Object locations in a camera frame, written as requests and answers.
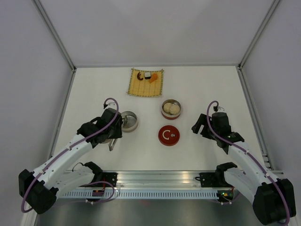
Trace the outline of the white bun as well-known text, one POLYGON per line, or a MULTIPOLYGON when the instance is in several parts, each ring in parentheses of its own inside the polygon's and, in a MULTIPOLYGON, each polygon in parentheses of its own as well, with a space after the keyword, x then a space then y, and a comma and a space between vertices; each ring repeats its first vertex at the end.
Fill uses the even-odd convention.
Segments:
POLYGON ((174 105, 172 105, 171 108, 170 108, 170 113, 171 113, 172 115, 176 115, 176 114, 178 114, 178 113, 180 112, 180 110, 181 110, 180 106, 174 104, 174 105))
POLYGON ((163 106, 164 112, 170 113, 170 108, 171 108, 172 105, 173 105, 173 104, 170 103, 170 102, 165 103, 164 106, 163 106))

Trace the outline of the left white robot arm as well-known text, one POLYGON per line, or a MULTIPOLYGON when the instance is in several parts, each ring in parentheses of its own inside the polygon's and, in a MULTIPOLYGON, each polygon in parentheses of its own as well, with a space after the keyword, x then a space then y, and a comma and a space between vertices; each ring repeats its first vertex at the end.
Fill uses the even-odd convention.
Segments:
POLYGON ((69 174, 65 171, 98 144, 121 138, 122 123, 121 113, 107 108, 102 116, 84 123, 72 140, 47 162, 33 171, 24 169, 18 176, 19 194, 23 198, 21 211, 43 214, 59 197, 80 186, 113 187, 103 179, 103 170, 91 161, 69 174))

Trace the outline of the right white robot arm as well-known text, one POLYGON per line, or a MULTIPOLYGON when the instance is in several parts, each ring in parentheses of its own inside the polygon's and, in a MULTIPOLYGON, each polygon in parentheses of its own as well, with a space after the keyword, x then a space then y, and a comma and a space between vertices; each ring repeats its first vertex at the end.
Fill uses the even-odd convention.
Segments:
POLYGON ((201 114, 191 130, 214 140, 232 158, 232 162, 216 167, 214 179, 220 186, 237 189, 252 204, 263 225, 276 222, 287 225, 287 220, 296 216, 292 183, 280 179, 251 154, 243 137, 231 130, 226 113, 201 114))

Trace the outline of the metal tongs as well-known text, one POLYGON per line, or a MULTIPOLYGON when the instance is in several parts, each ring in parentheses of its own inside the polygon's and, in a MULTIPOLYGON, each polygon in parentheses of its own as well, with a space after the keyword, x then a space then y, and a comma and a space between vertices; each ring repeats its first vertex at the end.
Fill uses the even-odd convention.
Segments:
POLYGON ((122 121, 117 122, 116 125, 114 125, 114 130, 112 136, 109 137, 109 151, 112 151, 115 147, 115 144, 119 138, 122 138, 122 132, 124 130, 125 125, 127 124, 127 116, 123 115, 121 116, 122 121))

